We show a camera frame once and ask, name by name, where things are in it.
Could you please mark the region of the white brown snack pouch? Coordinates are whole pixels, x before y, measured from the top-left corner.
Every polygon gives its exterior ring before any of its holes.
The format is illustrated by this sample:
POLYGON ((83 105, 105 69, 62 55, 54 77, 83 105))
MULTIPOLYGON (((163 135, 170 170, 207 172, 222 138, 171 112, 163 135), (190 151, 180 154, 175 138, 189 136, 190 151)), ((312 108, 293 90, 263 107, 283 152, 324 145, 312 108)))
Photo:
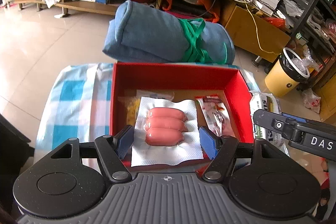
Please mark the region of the white brown snack pouch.
POLYGON ((217 95, 195 97, 201 107, 207 127, 218 137, 228 135, 235 137, 228 110, 217 95))

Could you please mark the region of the yellow chips clear bag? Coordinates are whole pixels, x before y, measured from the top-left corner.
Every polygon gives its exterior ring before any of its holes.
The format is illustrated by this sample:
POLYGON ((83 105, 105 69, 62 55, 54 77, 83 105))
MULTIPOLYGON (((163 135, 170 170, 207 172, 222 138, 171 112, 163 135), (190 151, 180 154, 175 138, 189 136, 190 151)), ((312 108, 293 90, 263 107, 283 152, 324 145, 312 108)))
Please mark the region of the yellow chips clear bag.
POLYGON ((142 97, 165 99, 171 101, 174 99, 174 95, 174 92, 136 90, 135 96, 118 97, 118 101, 121 102, 126 108, 126 123, 134 126, 138 116, 138 110, 142 97))

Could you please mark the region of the pink sausage vacuum pack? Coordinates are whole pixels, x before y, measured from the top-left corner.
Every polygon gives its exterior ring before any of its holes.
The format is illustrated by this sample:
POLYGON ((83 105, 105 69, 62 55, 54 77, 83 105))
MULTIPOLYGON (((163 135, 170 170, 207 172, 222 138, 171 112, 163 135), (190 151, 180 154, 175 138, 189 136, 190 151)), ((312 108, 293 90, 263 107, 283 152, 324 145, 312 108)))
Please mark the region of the pink sausage vacuum pack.
POLYGON ((193 100, 171 102, 142 97, 135 122, 130 166, 179 165, 202 160, 197 108, 193 100))

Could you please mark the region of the white Kaprons snack pack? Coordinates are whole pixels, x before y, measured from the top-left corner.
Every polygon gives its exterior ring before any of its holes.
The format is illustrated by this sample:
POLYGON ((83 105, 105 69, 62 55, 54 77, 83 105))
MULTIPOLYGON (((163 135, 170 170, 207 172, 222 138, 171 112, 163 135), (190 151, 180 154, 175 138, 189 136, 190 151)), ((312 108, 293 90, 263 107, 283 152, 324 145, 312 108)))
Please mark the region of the white Kaprons snack pack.
POLYGON ((263 138, 275 147, 281 149, 284 139, 281 134, 273 131, 272 114, 282 114, 280 102, 273 94, 250 91, 252 98, 249 102, 252 132, 255 139, 263 138))

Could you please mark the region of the blue white checkered tablecloth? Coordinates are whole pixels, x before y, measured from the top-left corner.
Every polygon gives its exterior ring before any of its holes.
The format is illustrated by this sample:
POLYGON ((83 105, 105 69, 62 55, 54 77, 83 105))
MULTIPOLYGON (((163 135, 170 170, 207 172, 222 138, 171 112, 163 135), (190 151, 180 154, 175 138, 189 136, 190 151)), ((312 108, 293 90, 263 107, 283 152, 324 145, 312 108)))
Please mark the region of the blue white checkered tablecloth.
POLYGON ((223 95, 244 143, 253 142, 249 102, 258 90, 253 74, 235 66, 155 63, 96 63, 68 66, 58 75, 43 110, 35 157, 66 139, 93 141, 124 126, 119 99, 129 90, 169 90, 194 98, 223 95))

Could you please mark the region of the red cardboard box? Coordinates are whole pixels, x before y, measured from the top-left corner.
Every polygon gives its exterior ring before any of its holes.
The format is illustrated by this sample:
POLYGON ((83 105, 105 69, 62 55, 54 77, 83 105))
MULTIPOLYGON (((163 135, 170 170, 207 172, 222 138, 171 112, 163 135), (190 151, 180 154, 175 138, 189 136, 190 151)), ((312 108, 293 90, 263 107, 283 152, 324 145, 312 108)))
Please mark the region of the red cardboard box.
POLYGON ((123 97, 137 90, 168 93, 173 102, 194 100, 197 96, 218 95, 228 108, 235 136, 253 143, 249 102, 252 98, 243 74, 236 68, 212 65, 120 63, 113 66, 110 104, 110 134, 126 124, 123 97))

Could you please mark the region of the yellow trash bin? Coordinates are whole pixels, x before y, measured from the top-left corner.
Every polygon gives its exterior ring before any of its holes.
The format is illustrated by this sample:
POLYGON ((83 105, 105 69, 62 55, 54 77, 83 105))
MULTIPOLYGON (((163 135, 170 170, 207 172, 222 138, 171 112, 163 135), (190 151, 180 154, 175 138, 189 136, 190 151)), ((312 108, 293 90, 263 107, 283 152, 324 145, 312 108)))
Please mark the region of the yellow trash bin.
POLYGON ((284 48, 264 83, 275 97, 281 98, 298 84, 305 83, 309 77, 309 70, 303 66, 302 58, 290 48, 284 48))

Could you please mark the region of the rolled blue blanket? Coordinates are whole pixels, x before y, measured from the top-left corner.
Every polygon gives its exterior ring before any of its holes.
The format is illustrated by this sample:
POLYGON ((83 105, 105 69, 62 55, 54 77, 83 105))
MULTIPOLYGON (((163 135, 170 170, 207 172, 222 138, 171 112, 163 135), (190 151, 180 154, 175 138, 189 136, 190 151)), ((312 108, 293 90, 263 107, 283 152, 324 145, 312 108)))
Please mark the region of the rolled blue blanket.
MULTIPOLYGON (((205 21, 202 48, 213 61, 235 59, 234 44, 225 28, 205 21)), ((183 63, 189 47, 178 18, 131 0, 121 4, 109 23, 103 52, 123 62, 183 63)))

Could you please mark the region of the green ribbon tie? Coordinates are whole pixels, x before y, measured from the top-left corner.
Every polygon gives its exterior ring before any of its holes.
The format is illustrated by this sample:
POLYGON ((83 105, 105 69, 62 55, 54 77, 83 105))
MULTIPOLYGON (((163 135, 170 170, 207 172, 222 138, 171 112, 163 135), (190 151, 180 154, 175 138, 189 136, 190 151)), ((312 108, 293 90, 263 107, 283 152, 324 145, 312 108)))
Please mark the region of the green ribbon tie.
POLYGON ((227 56, 220 61, 213 61, 207 50, 202 48, 203 39, 201 34, 205 29, 206 23, 203 18, 178 19, 183 30, 184 36, 189 42, 189 47, 185 51, 181 62, 183 63, 201 63, 201 64, 220 64, 227 62, 227 56))

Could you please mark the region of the black metal shelf rack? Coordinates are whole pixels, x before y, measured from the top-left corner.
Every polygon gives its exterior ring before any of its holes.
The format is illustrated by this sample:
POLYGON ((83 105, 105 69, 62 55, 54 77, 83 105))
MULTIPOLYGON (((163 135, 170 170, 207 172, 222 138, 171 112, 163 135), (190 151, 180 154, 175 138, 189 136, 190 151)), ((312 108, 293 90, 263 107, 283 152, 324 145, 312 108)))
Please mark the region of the black metal shelf rack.
POLYGON ((311 88, 335 64, 335 0, 280 0, 277 8, 289 22, 290 41, 308 46, 319 71, 312 71, 304 87, 311 88))

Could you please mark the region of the orange bag in cabinet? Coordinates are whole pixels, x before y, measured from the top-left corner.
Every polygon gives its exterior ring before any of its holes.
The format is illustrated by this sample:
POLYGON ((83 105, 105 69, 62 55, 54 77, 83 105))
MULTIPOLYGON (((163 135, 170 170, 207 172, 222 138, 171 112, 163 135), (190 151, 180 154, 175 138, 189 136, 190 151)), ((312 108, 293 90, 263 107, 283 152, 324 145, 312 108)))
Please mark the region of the orange bag in cabinet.
POLYGON ((203 18, 219 23, 221 4, 218 0, 162 0, 162 10, 180 19, 203 18))

